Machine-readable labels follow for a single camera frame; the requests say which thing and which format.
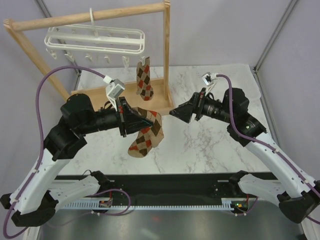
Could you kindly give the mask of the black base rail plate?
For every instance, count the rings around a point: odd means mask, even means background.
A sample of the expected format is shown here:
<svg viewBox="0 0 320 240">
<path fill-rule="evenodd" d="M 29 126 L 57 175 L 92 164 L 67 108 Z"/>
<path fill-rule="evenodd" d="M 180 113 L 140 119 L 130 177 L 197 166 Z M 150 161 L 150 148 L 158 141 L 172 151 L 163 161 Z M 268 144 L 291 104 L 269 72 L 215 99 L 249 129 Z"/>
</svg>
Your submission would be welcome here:
<svg viewBox="0 0 320 240">
<path fill-rule="evenodd" d="M 234 173 L 126 174 L 108 175 L 108 188 L 100 198 L 111 197 L 116 203 L 217 204 L 223 199 L 254 200 L 232 186 Z"/>
</svg>

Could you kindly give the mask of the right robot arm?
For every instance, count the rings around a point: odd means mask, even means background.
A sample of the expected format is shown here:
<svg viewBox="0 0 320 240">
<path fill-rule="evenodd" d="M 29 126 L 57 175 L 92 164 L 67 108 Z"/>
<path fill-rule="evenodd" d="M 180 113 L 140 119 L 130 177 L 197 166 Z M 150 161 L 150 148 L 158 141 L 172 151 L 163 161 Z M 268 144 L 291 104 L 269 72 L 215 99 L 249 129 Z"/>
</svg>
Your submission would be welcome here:
<svg viewBox="0 0 320 240">
<path fill-rule="evenodd" d="M 230 137 L 271 171 L 277 181 L 263 180 L 246 171 L 233 175 L 228 185 L 234 197 L 253 195 L 279 207 L 292 222 L 301 223 L 320 204 L 320 182 L 305 173 L 280 149 L 267 129 L 248 112 L 249 99 L 240 88 L 228 89 L 222 101 L 202 89 L 169 114 L 185 123 L 203 116 L 228 123 Z"/>
</svg>

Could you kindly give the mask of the argyle sock beige orange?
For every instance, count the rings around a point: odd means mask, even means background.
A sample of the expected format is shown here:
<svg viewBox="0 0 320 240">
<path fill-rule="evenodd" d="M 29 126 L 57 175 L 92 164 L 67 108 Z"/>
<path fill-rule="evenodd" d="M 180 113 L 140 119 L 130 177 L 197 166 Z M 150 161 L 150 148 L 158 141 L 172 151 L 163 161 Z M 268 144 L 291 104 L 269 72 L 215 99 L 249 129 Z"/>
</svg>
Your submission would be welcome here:
<svg viewBox="0 0 320 240">
<path fill-rule="evenodd" d="M 136 67 L 136 94 L 140 95 L 143 101 L 150 101 L 154 96 L 150 75 L 150 58 L 146 57 L 144 64 L 139 61 Z"/>
</svg>

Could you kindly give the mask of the white perforated plastic basket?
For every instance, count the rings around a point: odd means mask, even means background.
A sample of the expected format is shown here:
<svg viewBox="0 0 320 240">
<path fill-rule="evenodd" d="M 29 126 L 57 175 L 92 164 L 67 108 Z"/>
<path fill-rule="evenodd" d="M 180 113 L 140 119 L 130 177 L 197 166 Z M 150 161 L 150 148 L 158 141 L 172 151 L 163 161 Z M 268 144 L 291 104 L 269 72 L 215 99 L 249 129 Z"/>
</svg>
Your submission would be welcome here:
<svg viewBox="0 0 320 240">
<path fill-rule="evenodd" d="M 249 65 L 236 63 L 224 65 L 198 65 L 191 67 L 191 79 L 194 89 L 199 91 L 205 87 L 202 76 L 207 73 L 223 74 L 230 78 L 232 87 L 240 88 L 245 96 L 251 101 L 257 101 L 261 98 L 261 92 L 256 80 L 251 72 Z"/>
</svg>

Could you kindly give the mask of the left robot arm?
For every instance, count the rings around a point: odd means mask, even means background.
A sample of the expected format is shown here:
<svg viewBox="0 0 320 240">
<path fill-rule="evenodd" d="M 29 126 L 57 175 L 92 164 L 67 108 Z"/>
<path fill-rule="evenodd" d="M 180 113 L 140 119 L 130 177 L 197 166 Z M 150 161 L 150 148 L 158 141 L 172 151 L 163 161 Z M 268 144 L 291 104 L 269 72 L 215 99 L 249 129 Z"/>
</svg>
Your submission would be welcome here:
<svg viewBox="0 0 320 240">
<path fill-rule="evenodd" d="M 62 117 L 43 141 L 39 159 L 20 187 L 4 194 L 0 202 L 13 210 L 11 217 L 17 227 L 38 227 L 48 222 L 65 205 L 83 197 L 104 197 L 110 181 L 100 171 L 66 187 L 49 189 L 51 183 L 87 141 L 85 135 L 118 128 L 125 137 L 150 128 L 154 121 L 131 108 L 124 97 L 116 100 L 116 109 L 95 111 L 88 95 L 72 95 L 61 106 Z"/>
</svg>

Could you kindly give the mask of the wooden hanger stand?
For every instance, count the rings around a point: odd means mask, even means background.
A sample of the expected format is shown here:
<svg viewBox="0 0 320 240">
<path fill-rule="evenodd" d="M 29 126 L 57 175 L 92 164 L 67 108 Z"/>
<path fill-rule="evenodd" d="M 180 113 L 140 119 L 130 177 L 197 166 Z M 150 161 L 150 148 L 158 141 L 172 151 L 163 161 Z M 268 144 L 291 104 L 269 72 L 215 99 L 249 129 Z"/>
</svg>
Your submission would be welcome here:
<svg viewBox="0 0 320 240">
<path fill-rule="evenodd" d="M 174 108 L 171 91 L 169 88 L 169 55 L 170 55 L 170 1 L 115 8 L 100 11 L 90 11 L 89 13 L 79 13 L 59 17 L 41 18 L 28 21 L 15 22 L 12 19 L 3 21 L 4 28 L 10 36 L 17 42 L 24 53 L 29 57 L 33 64 L 43 74 L 48 74 L 51 69 L 35 49 L 29 39 L 25 36 L 25 31 L 48 29 L 49 37 L 74 42 L 88 42 L 92 46 L 72 45 L 72 44 L 54 44 L 53 50 L 80 51 L 85 53 L 102 53 L 105 55 L 116 54 L 123 57 L 125 67 L 129 66 L 129 60 L 126 56 L 141 55 L 145 48 L 145 37 L 127 38 L 114 36 L 83 35 L 77 33 L 61 33 L 61 28 L 70 29 L 89 29 L 97 33 L 105 31 L 107 33 L 121 33 L 132 35 L 138 33 L 136 29 L 116 28 L 95 26 L 95 21 L 116 19 L 130 16 L 138 16 L 153 13 L 163 13 L 163 77 L 152 78 L 150 82 L 155 86 L 155 97 L 152 100 L 139 100 L 138 95 L 134 93 L 134 82 L 125 83 L 123 97 L 129 100 L 132 107 L 141 107 L 146 110 L 152 110 L 160 113 L 162 116 L 168 115 Z"/>
</svg>

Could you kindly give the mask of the white plastic clip hanger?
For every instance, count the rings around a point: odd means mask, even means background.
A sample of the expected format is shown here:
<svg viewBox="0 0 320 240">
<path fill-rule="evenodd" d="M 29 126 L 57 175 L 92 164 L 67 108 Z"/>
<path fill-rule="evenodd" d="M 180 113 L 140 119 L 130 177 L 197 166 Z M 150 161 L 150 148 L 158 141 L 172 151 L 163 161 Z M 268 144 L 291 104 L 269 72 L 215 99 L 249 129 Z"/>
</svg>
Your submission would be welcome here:
<svg viewBox="0 0 320 240">
<path fill-rule="evenodd" d="M 98 26 L 95 24 L 93 10 L 89 9 L 90 25 L 69 24 L 50 27 L 44 38 L 46 51 L 57 58 L 56 51 L 74 63 L 74 52 L 85 53 L 84 58 L 93 62 L 93 55 L 102 55 L 110 63 L 110 55 L 121 55 L 124 67 L 128 68 L 129 56 L 142 56 L 145 51 L 145 33 L 140 29 Z"/>
</svg>

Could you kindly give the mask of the aluminium frame post right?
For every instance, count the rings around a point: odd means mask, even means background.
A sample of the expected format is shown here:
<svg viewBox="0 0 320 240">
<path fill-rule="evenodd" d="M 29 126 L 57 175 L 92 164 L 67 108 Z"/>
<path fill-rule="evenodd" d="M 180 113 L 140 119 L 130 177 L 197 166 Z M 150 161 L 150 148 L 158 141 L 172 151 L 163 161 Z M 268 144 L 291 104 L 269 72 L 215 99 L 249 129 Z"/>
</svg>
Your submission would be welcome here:
<svg viewBox="0 0 320 240">
<path fill-rule="evenodd" d="M 290 0 L 287 7 L 285 8 L 279 22 L 277 23 L 274 31 L 272 32 L 266 46 L 264 47 L 257 63 L 252 67 L 252 72 L 257 74 L 260 68 L 262 67 L 264 61 L 266 60 L 269 52 L 271 51 L 274 43 L 276 42 L 277 38 L 279 37 L 280 33 L 282 32 L 283 28 L 285 27 L 288 19 L 290 18 L 292 12 L 296 8 L 299 0 Z"/>
</svg>

